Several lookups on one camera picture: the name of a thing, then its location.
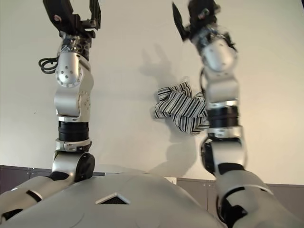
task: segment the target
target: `black and white striped fabric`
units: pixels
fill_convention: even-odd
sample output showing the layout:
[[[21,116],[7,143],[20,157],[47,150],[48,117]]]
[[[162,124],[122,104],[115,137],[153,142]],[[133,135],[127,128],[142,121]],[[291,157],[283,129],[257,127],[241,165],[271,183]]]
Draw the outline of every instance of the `black and white striped fabric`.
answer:
[[[170,117],[182,132],[188,134],[199,134],[209,127],[205,97],[198,93],[192,98],[187,82],[158,90],[158,99],[156,119]]]

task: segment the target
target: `screw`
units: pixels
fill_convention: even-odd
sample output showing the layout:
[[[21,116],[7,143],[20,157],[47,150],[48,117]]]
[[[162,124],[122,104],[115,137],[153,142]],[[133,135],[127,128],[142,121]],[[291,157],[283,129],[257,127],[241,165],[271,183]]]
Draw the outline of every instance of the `screw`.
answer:
[[[54,15],[54,21],[56,21],[56,22],[61,22],[62,19],[61,19],[60,16],[58,16],[57,14],[55,14],[55,15]]]

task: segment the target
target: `black rubber joint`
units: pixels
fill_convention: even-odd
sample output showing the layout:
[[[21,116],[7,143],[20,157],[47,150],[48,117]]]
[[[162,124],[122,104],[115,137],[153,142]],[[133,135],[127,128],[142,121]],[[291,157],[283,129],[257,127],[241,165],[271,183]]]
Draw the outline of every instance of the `black rubber joint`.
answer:
[[[59,140],[67,142],[84,141],[89,138],[89,123],[58,123]]]
[[[238,107],[223,107],[208,110],[210,127],[233,127],[238,126]]]

